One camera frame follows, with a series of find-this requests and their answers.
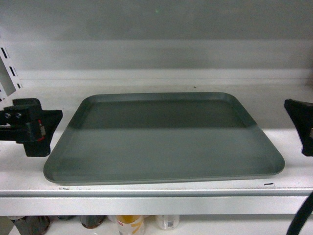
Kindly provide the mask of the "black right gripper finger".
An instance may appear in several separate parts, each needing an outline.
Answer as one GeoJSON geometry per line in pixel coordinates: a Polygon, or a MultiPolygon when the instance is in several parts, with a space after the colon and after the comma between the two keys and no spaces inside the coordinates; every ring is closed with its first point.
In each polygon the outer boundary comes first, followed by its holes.
{"type": "Polygon", "coordinates": [[[313,104],[286,99],[284,107],[290,116],[302,143],[302,154],[313,155],[313,104]]]}

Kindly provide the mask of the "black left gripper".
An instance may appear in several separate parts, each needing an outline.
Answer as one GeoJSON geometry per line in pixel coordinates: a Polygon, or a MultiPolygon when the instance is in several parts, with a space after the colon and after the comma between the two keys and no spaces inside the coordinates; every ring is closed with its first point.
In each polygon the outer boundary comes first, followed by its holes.
{"type": "Polygon", "coordinates": [[[14,99],[0,111],[0,140],[22,144],[28,157],[46,157],[62,117],[62,110],[43,111],[36,98],[14,99]]]}

